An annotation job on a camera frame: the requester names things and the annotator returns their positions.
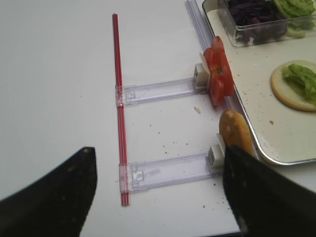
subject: clear plastic container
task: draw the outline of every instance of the clear plastic container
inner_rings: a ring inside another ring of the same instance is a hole
[[[312,16],[239,26],[235,23],[229,11],[227,0],[218,0],[219,18],[234,47],[316,36],[316,27],[305,30],[301,29],[300,31],[293,31],[291,27],[303,25],[306,22],[316,25],[315,13]],[[281,31],[286,31],[286,33],[280,36]]]

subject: purple cabbage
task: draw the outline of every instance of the purple cabbage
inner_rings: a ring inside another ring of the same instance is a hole
[[[265,22],[285,19],[271,1],[265,0],[228,0],[229,11],[238,26],[249,26]],[[264,27],[236,33],[238,41],[248,43],[263,43],[270,39],[278,40],[287,31],[286,22],[282,24],[266,25]]]

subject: crumb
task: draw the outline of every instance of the crumb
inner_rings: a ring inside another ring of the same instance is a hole
[[[201,114],[202,112],[201,112],[201,110],[198,108],[198,107],[193,107],[194,108],[194,110],[198,113],[198,114]]]

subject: white tray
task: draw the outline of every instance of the white tray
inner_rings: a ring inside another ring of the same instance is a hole
[[[293,110],[273,94],[273,70],[290,60],[316,62],[315,38],[294,39],[234,48],[217,14],[215,0],[206,0],[203,10],[215,35],[221,37],[261,156],[274,164],[290,165],[316,161],[316,113]]]

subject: tomato slice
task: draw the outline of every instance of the tomato slice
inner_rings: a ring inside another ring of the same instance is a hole
[[[212,42],[212,49],[218,53],[218,52],[225,52],[224,50],[224,43],[222,41],[222,39],[219,37],[219,36],[216,36],[214,39],[213,39],[213,42]]]
[[[203,55],[207,62],[208,69],[211,72],[211,75],[220,73],[221,61],[214,50],[212,48],[207,48]]]
[[[224,52],[220,52],[218,53],[218,56],[220,58],[220,62],[221,62],[221,70],[222,73],[221,75],[224,78],[224,85],[225,85],[225,96],[231,96],[234,94],[234,80],[233,80],[233,75],[232,75],[232,71],[231,68],[228,64],[226,55]]]
[[[221,105],[224,101],[224,79],[221,75],[217,74],[211,78],[211,85],[209,87],[209,93],[212,104],[214,106]]]

